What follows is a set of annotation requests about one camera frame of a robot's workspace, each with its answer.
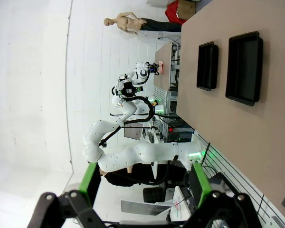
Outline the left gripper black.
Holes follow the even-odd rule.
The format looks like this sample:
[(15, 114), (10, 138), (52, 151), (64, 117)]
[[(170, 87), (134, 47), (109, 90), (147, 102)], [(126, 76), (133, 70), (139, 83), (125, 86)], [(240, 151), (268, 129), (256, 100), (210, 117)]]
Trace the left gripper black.
[(113, 88), (113, 94), (116, 96), (125, 96), (125, 97), (133, 97), (136, 92), (143, 91), (142, 86), (133, 86), (132, 82), (121, 81), (120, 82), (120, 90)]

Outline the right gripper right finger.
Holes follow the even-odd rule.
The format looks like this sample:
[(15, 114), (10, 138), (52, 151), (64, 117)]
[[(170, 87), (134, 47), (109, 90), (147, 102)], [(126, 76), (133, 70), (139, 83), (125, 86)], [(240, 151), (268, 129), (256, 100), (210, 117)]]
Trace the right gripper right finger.
[(188, 183), (197, 207), (183, 224), (184, 228), (209, 228), (216, 220), (225, 222), (228, 228), (262, 227), (250, 197), (242, 192), (230, 197), (212, 189), (199, 163), (192, 165)]

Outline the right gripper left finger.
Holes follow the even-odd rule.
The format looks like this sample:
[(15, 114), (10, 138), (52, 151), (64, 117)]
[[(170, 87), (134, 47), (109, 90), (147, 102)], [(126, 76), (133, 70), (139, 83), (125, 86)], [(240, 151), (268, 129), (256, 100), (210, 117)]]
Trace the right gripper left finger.
[(99, 184), (99, 166), (90, 163), (78, 189), (60, 196), (44, 192), (33, 211), (29, 228), (61, 228), (67, 219), (77, 219), (82, 228), (103, 228), (104, 222), (93, 209)]

